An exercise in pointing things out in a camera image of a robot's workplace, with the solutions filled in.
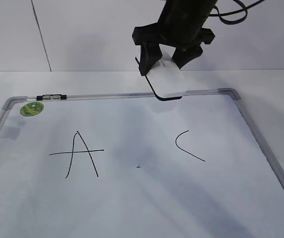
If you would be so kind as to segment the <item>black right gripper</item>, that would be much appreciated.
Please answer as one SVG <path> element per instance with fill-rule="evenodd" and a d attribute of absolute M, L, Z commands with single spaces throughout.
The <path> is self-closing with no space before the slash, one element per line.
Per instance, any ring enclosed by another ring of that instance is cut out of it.
<path fill-rule="evenodd" d="M 141 45 L 139 71 L 148 74 L 154 64 L 162 58 L 160 45 L 175 48 L 172 60 L 179 69 L 203 53 L 202 42 L 210 44 L 215 35 L 211 29 L 203 28 L 214 0 L 168 0 L 156 23 L 135 27 L 132 38 Z"/>

